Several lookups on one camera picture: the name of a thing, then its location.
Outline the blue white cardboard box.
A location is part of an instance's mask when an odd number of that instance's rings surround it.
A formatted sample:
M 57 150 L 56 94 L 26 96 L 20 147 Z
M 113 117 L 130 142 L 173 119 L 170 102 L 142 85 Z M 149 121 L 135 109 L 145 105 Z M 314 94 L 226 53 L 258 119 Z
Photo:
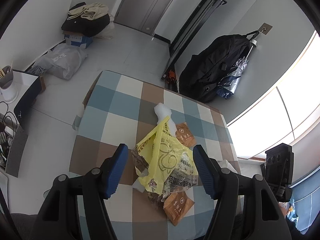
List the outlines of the blue white cardboard box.
M 65 41 L 68 45 L 77 46 L 82 49 L 88 48 L 93 42 L 92 37 L 84 36 L 81 33 L 64 31 L 63 34 L 64 34 Z

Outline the black framed glass door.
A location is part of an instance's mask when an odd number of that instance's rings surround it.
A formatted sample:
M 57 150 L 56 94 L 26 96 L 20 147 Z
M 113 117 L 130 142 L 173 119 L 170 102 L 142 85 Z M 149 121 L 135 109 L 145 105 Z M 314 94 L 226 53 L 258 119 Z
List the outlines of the black framed glass door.
M 226 4 L 226 0 L 201 0 L 189 16 L 185 24 L 182 26 L 173 42 L 169 46 L 169 59 L 163 70 L 161 79 L 164 80 L 169 73 L 169 70 L 174 68 L 182 53 L 185 51 L 189 43 L 199 32 L 202 26 L 210 15 L 221 5 Z

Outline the white grey utensil holder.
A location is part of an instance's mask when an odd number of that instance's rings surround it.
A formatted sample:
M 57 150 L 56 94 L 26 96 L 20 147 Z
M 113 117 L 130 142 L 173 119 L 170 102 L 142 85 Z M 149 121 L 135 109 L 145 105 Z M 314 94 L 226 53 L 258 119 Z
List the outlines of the white grey utensil holder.
M 14 82 L 14 72 L 10 65 L 1 68 L 1 94 L 8 104 L 14 102 L 18 97 L 18 89 Z

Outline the bright window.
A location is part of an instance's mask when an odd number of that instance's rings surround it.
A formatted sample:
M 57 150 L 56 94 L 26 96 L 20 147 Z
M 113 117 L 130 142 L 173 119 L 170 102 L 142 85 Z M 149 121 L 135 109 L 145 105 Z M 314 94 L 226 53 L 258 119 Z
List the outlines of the bright window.
M 293 144 L 318 119 L 319 34 L 314 32 L 285 74 L 228 129 L 238 158 L 264 158 L 274 146 Z

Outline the grey plastic parcel bag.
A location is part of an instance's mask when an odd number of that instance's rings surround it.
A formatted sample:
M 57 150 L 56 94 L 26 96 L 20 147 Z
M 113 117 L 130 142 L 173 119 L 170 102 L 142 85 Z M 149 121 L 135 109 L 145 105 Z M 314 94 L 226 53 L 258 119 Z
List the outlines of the grey plastic parcel bag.
M 70 80 L 87 56 L 86 51 L 80 47 L 66 43 L 58 44 L 36 60 L 28 72 L 38 76 L 48 73 L 60 79 Z

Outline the yellow plastic bag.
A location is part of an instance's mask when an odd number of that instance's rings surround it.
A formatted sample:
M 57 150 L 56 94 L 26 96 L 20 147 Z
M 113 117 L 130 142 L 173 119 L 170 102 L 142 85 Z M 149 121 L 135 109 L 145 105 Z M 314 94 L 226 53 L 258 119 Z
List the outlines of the yellow plastic bag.
M 148 175 L 138 176 L 138 181 L 146 191 L 158 195 L 162 195 L 165 181 L 181 159 L 186 159 L 195 167 L 192 151 L 170 134 L 168 120 L 167 116 L 132 150 L 137 176 L 138 169 L 142 172 L 148 168 Z

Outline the black backpack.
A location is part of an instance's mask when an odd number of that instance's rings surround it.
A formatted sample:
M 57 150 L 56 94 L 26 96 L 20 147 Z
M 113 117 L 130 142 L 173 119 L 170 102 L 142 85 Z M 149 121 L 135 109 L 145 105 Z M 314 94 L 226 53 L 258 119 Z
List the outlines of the black backpack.
M 234 70 L 236 61 L 249 52 L 250 35 L 256 37 L 258 31 L 220 36 L 205 50 L 193 55 L 180 74 L 179 93 L 202 103 L 213 101 L 219 82 Z

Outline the beige folded clothes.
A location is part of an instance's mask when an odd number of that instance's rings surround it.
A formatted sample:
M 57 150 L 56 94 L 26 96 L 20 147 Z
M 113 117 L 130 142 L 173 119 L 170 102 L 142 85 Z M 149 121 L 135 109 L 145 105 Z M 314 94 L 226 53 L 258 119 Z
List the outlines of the beige folded clothes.
M 96 20 L 108 14 L 108 6 L 102 3 L 92 3 L 80 6 L 72 9 L 68 12 L 67 20 L 72 20 L 77 17 L 84 18 L 86 20 Z

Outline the grey speckled storage box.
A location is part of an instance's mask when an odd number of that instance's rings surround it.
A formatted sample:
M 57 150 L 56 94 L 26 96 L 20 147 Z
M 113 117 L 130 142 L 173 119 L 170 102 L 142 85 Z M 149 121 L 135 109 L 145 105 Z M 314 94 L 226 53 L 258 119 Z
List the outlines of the grey speckled storage box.
M 23 151 L 28 139 L 28 134 L 18 125 L 13 137 L 12 145 L 9 148 L 5 172 L 13 177 L 18 177 Z

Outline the white plastic bag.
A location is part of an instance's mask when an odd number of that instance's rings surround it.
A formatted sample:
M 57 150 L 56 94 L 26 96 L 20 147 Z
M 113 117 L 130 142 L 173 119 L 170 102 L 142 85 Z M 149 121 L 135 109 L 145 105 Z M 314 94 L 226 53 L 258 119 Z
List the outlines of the white plastic bag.
M 221 168 L 225 167 L 235 173 L 238 173 L 227 160 L 218 161 L 218 164 Z M 179 164 L 165 181 L 162 194 L 187 191 L 191 187 L 197 186 L 199 184 L 199 176 L 197 175 L 196 171 L 194 171 L 194 168 L 195 167 L 191 165 L 189 161 L 186 159 L 181 159 Z M 148 175 L 148 168 L 145 168 L 142 172 L 138 169 L 138 173 L 139 177 L 145 177 Z M 141 185 L 138 179 L 135 180 L 132 186 L 141 193 L 145 191 L 144 186 Z

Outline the wall hook plate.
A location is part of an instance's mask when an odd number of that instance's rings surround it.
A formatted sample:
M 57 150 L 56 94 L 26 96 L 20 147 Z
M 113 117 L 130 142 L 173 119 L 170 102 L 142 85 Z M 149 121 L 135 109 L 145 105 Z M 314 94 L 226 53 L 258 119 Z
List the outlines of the wall hook plate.
M 259 33 L 267 35 L 268 32 L 272 29 L 273 27 L 267 23 L 263 23 L 262 26 L 258 29 Z

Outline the white navy box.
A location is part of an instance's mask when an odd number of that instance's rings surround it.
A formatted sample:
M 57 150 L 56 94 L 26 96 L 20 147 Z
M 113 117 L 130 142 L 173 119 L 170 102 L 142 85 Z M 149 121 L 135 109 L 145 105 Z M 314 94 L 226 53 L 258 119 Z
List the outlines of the white navy box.
M 22 71 L 13 71 L 14 85 L 18 91 L 18 97 L 9 104 L 9 109 L 21 127 L 25 127 L 30 109 L 35 103 L 37 96 L 43 91 L 40 76 Z

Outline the checkered tablecloth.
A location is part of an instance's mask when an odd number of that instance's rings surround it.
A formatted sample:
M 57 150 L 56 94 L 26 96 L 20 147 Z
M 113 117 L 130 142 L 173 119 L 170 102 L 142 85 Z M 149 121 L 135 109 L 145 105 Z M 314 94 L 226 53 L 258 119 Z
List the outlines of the checkered tablecloth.
M 103 205 L 116 239 L 196 239 L 216 201 L 206 194 L 195 148 L 239 168 L 219 111 L 111 71 L 87 98 L 69 170 L 84 176 L 120 148 Z

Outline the orange sachet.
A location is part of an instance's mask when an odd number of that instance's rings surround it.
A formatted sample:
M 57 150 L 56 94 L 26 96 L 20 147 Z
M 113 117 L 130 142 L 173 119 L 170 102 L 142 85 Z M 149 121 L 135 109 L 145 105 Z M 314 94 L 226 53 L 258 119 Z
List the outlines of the orange sachet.
M 165 200 L 163 210 L 173 226 L 176 226 L 194 204 L 185 192 L 174 192 Z
M 191 133 L 186 122 L 176 124 L 176 138 L 185 147 L 191 148 L 196 145 L 196 139 Z

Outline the silver folded umbrella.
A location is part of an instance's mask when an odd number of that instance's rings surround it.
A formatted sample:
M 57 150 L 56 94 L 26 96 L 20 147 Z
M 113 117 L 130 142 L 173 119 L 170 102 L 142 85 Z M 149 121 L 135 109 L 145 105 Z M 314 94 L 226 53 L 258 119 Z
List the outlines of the silver folded umbrella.
M 250 48 L 247 53 L 245 53 L 244 57 L 239 58 L 233 66 L 233 71 L 229 73 L 226 77 L 224 77 L 218 84 L 216 93 L 218 96 L 229 99 L 232 97 L 236 91 L 236 88 L 240 82 L 240 78 L 243 75 L 247 65 L 248 65 L 248 57 L 253 48 L 257 46 L 256 39 L 250 40 Z

